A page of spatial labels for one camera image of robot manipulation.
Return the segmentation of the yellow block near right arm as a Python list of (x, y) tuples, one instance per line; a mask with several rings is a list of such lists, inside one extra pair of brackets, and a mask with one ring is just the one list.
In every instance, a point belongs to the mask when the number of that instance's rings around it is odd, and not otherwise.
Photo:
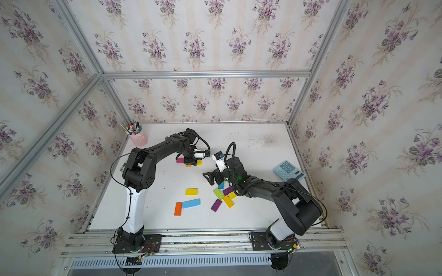
[(222, 198), (222, 200), (224, 201), (224, 203), (225, 203), (229, 208), (231, 208), (231, 207), (234, 206), (234, 203), (233, 203), (232, 199), (231, 199), (228, 195), (224, 196), (224, 197)]

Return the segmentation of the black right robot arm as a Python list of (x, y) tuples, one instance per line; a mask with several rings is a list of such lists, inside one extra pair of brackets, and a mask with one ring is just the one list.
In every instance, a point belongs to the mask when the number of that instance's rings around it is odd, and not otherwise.
[(276, 205), (281, 219), (269, 226), (268, 236), (282, 241), (302, 236), (323, 215), (320, 202), (294, 178), (283, 182), (267, 181), (246, 172), (238, 157), (216, 159), (216, 169), (204, 172), (210, 185), (227, 181), (237, 196), (260, 198)]

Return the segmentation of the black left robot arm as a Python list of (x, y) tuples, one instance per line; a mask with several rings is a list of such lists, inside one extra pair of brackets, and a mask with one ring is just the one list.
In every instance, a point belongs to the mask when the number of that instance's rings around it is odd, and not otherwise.
[(128, 159), (122, 172), (124, 182), (117, 182), (127, 190), (127, 217), (116, 230), (117, 236), (131, 237), (143, 233), (142, 212), (146, 191), (155, 181), (158, 162), (170, 155), (177, 154), (178, 156), (182, 155), (190, 165), (195, 166), (198, 161), (208, 157), (210, 153), (210, 145), (190, 128), (167, 136), (164, 141), (154, 146), (135, 147), (127, 153)]

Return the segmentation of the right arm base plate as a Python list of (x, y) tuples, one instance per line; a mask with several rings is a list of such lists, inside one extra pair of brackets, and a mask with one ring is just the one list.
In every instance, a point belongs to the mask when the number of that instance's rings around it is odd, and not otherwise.
[(298, 239), (295, 235), (290, 235), (283, 240), (277, 240), (270, 232), (250, 232), (249, 240), (252, 243), (253, 251), (268, 250), (296, 250), (298, 248)]

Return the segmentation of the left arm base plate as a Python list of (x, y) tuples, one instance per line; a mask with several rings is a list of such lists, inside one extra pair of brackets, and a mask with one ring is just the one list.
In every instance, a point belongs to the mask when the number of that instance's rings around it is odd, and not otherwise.
[(114, 254), (154, 254), (159, 253), (163, 236), (138, 235), (134, 239), (117, 237), (113, 243), (112, 252)]

